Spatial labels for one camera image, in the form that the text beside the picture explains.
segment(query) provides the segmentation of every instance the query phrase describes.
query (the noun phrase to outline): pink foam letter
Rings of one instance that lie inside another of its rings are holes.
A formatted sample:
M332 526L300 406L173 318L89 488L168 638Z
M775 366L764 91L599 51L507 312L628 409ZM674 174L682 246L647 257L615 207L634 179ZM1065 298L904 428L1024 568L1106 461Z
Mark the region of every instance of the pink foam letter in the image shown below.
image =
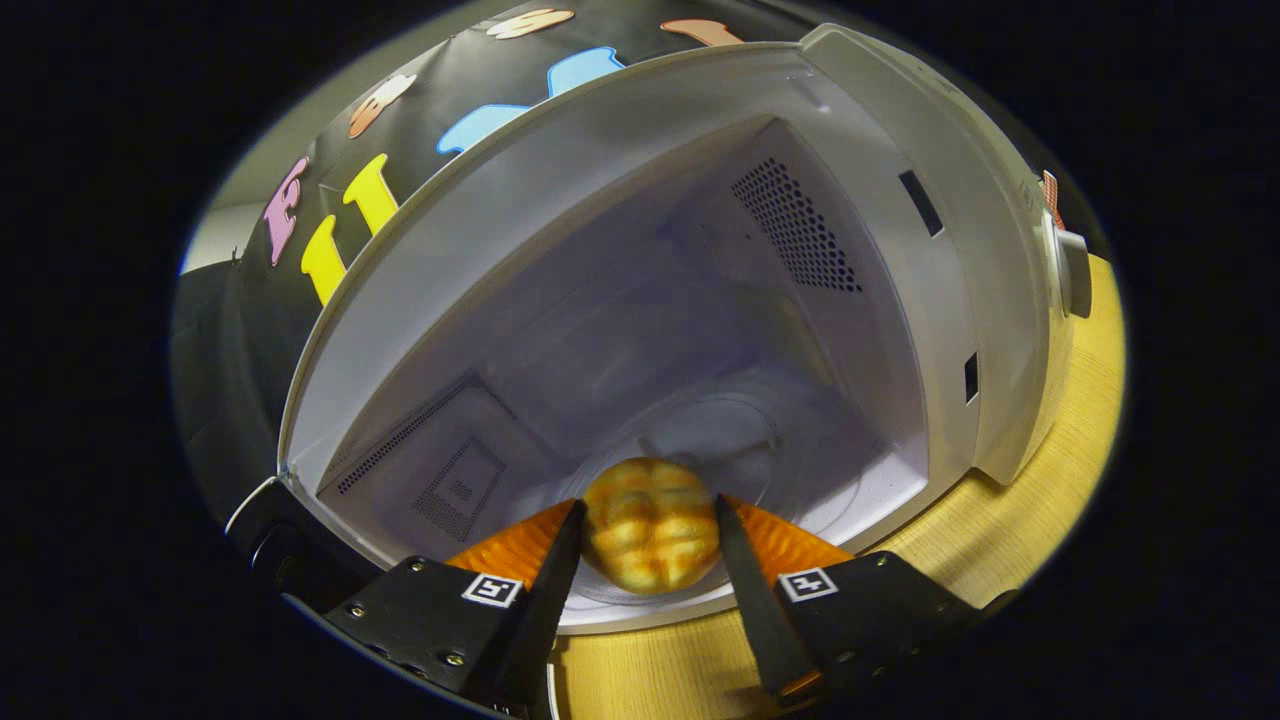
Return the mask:
M297 222L297 218L289 215L289 210L298 205L298 199L302 195L302 184L297 178L302 174L302 170L307 169L307 163L310 161L310 158L302 158L294 163L293 169L289 170L284 182L280 183L280 188L275 191L271 201L266 204L266 211L262 213L262 219L266 220L266 229L271 232L271 265L280 261L280 252L284 251L284 243L293 234L293 224Z

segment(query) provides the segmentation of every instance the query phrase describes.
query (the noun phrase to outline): bread roll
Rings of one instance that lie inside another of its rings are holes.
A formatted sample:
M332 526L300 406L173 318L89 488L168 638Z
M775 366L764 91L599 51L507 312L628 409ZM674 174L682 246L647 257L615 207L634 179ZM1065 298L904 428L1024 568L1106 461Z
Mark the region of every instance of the bread roll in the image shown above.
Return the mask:
M584 495L582 557L620 588L655 594L687 588L719 557L712 496L692 471L648 457L623 460Z

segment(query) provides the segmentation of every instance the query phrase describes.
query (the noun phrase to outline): white wall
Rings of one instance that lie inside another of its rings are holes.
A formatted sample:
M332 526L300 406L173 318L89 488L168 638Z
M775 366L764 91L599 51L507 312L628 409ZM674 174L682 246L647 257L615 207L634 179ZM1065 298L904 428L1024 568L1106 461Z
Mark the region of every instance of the white wall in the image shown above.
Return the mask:
M230 260L232 251L237 247L239 249L237 255L243 255L248 233L253 232L253 224L264 205L265 202L255 202L210 210L191 238L191 247L187 250L187 258L182 261L179 274Z

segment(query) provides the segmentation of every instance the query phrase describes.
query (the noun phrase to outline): wooden table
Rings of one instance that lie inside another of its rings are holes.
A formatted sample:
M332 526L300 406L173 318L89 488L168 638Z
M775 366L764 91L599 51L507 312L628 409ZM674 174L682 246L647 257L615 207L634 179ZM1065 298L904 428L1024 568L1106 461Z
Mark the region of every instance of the wooden table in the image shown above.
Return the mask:
M1111 265L1089 258L1093 311L1075 342L1059 419L1018 480L966 475L868 550L891 550L974 606L1021 587L1084 510L1115 441L1124 322ZM663 628L561 637L552 653L564 720L767 717L737 610Z

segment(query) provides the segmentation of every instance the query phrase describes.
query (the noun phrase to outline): black slot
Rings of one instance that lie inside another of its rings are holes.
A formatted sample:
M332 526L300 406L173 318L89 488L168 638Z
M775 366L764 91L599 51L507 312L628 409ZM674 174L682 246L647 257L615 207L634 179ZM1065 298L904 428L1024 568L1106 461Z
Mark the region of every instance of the black slot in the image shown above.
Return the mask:
M964 364L964 401L969 404L978 395L978 354L974 352Z
M920 214L920 219L924 220L924 227L929 229L929 237L942 232L942 218L940 218L938 211L933 209L933 202L929 201L929 196L924 192L924 186L920 184L920 178L915 177L915 172L908 170L897 176L897 179L902 181L902 187L905 187L906 193L911 196L911 202L915 202L915 211Z

